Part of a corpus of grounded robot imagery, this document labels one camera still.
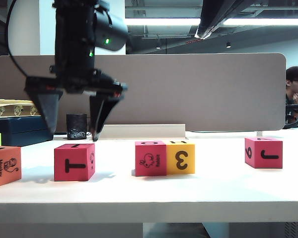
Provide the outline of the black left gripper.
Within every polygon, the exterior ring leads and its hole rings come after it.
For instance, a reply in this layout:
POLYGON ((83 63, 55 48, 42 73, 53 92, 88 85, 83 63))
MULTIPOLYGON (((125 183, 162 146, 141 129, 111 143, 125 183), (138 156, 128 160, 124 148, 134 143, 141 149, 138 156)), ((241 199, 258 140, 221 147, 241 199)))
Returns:
POLYGON ((93 96, 89 97, 89 126, 93 141, 97 141, 111 110, 128 90, 127 84, 117 81, 97 68, 59 70, 52 65, 49 71, 56 77, 28 76, 24 90, 29 95, 38 93, 41 116, 50 133, 54 134, 56 131, 62 90, 70 94, 90 92, 93 96))

